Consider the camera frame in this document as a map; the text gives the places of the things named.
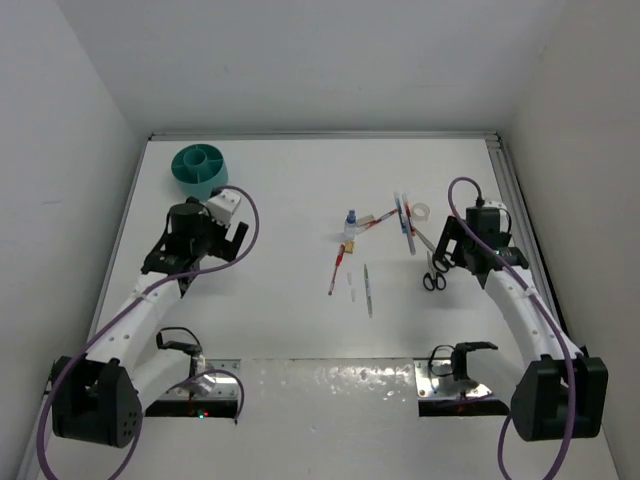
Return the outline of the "green pen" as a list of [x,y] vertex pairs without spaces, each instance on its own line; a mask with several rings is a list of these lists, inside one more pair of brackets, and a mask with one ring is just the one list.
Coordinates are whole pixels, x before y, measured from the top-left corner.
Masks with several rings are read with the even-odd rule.
[[363,276],[364,276],[364,286],[365,286],[365,298],[367,305],[367,313],[369,318],[373,318],[373,305],[372,305],[372,295],[371,295],[371,284],[370,277],[367,264],[363,265]]

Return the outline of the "blue cap glue bottle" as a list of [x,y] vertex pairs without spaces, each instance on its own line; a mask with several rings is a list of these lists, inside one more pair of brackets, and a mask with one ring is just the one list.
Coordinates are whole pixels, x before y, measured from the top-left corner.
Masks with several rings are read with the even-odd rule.
[[357,235],[358,226],[357,226],[357,216],[356,212],[351,209],[348,211],[344,222],[344,237],[346,241],[353,241]]

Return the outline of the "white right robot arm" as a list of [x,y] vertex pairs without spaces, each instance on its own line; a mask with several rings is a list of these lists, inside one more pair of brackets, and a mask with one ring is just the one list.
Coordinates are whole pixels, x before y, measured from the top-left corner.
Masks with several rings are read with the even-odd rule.
[[523,362],[513,364],[489,341],[461,342],[451,354],[452,376],[486,385],[508,406],[525,441],[559,440],[569,420],[573,437],[593,438],[601,428],[608,370],[556,325],[526,257],[510,241],[496,207],[469,207],[465,220],[446,220],[435,260],[448,260],[478,280],[500,310]]

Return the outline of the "red gel pen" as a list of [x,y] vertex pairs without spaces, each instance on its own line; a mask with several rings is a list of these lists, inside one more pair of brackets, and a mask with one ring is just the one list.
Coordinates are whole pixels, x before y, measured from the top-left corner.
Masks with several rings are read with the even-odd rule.
[[333,272],[332,272],[331,281],[330,281],[329,290],[328,290],[329,296],[332,296],[333,291],[335,289],[336,277],[337,277],[339,266],[341,265],[341,262],[343,260],[344,253],[345,253],[345,244],[342,243],[339,246],[339,250],[338,250],[334,267],[333,267]]

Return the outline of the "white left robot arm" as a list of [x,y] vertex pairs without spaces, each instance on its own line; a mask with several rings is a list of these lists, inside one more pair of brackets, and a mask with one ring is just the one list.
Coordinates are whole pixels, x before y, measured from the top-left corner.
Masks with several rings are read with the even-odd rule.
[[244,255],[248,225],[227,235],[240,202],[237,191],[223,189],[205,202],[190,197],[169,209],[116,324],[103,328],[77,361],[63,356],[52,368],[56,436],[123,448],[155,401],[175,387],[193,390],[193,376],[206,365],[202,347],[163,340],[160,325],[204,258],[230,265]]

